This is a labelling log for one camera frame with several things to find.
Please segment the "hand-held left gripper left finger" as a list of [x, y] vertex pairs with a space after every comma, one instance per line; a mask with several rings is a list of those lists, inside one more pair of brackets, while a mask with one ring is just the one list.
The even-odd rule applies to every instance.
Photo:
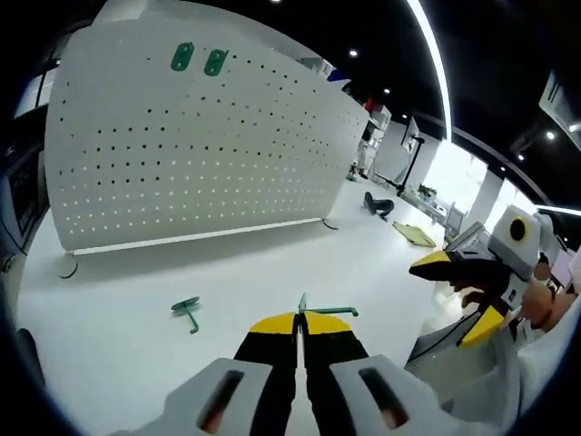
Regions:
[[162, 414], [117, 435], [283, 435], [296, 393], [299, 315], [254, 324], [231, 359], [220, 358], [172, 391]]

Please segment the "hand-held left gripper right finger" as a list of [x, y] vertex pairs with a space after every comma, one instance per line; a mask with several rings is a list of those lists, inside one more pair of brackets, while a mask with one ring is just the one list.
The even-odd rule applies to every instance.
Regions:
[[439, 405], [423, 381], [382, 354], [370, 356], [342, 319], [299, 315], [306, 387], [321, 435], [500, 435]]

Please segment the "person's right hand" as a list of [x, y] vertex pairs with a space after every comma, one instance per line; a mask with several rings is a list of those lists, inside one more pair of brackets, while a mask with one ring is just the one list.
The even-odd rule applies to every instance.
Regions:
[[[454, 288], [454, 292], [473, 289], [462, 298], [461, 307], [463, 309], [466, 309], [471, 303], [475, 303], [480, 312], [486, 310], [491, 299], [489, 296], [490, 285], [476, 284], [475, 282], [451, 282], [450, 285]], [[523, 296], [520, 310], [510, 320], [528, 319], [537, 329], [549, 332], [563, 317], [571, 302], [570, 295], [553, 294], [544, 284], [531, 279]]]

